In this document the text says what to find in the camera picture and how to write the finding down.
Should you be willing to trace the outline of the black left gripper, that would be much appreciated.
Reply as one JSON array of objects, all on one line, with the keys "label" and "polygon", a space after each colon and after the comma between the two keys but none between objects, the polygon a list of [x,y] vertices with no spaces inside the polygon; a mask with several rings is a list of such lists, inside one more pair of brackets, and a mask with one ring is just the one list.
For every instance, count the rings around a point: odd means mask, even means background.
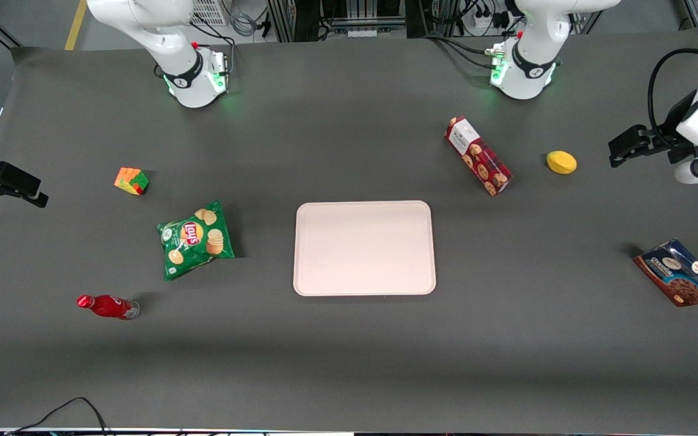
[{"label": "black left gripper", "polygon": [[634,125],[609,141],[610,166],[617,168],[627,160],[665,153],[671,165],[694,156],[694,145],[678,132],[679,124],[651,127]]}]

